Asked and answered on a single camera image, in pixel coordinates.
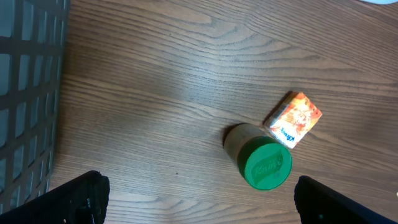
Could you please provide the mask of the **green lidded jar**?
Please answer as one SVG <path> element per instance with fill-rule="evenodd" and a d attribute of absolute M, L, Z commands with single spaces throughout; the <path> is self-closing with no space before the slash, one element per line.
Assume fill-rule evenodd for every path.
<path fill-rule="evenodd" d="M 223 149 L 245 181 L 256 190 L 279 187 L 293 168 L 289 149 L 253 124 L 241 123 L 230 128 Z"/>

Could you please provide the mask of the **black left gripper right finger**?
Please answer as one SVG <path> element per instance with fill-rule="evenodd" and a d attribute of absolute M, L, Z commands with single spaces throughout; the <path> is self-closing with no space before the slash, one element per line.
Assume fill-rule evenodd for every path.
<path fill-rule="evenodd" d="M 302 223 L 397 224 L 309 176 L 301 176 L 294 201 Z"/>

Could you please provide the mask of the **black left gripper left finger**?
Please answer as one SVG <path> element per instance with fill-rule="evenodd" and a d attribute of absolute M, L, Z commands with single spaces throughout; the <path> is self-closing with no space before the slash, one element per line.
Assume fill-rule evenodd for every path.
<path fill-rule="evenodd" d="M 110 184 L 91 170 L 36 199 L 1 215 L 1 224 L 103 224 Z"/>

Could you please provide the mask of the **orange tissue pack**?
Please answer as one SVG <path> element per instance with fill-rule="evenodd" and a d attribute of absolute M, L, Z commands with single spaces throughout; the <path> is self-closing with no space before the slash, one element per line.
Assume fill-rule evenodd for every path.
<path fill-rule="evenodd" d="M 281 144 L 293 149 L 316 125 L 323 113 L 303 92 L 291 92 L 264 122 Z"/>

